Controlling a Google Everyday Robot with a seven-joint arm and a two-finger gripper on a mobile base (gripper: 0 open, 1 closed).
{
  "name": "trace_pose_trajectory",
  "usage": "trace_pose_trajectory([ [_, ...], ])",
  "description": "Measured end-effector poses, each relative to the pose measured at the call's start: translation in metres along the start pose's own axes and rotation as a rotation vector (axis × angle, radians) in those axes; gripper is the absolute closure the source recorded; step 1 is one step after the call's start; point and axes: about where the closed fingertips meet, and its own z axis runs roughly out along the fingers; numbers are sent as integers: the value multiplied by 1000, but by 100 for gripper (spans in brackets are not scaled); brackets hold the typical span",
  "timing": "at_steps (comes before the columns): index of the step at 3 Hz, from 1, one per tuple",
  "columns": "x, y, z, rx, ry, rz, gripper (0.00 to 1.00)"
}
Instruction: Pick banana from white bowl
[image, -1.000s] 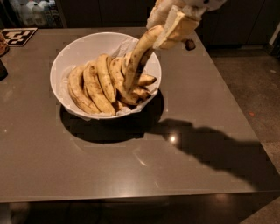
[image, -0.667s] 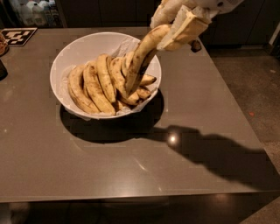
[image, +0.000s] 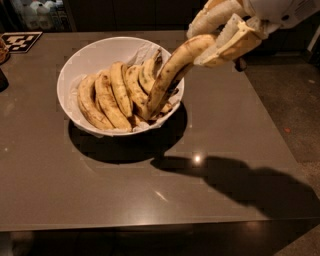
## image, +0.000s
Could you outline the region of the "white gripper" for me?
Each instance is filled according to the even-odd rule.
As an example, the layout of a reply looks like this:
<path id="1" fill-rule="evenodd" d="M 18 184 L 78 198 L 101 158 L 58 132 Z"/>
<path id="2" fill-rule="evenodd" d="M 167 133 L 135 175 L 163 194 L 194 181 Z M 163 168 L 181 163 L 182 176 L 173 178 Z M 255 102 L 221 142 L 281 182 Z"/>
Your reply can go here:
<path id="1" fill-rule="evenodd" d="M 209 33 L 217 38 L 194 64 L 212 68 L 233 61 L 259 46 L 267 33 L 291 29 L 319 11 L 320 0 L 208 0 L 189 24 L 187 38 Z M 246 13 L 251 18 L 244 21 Z"/>

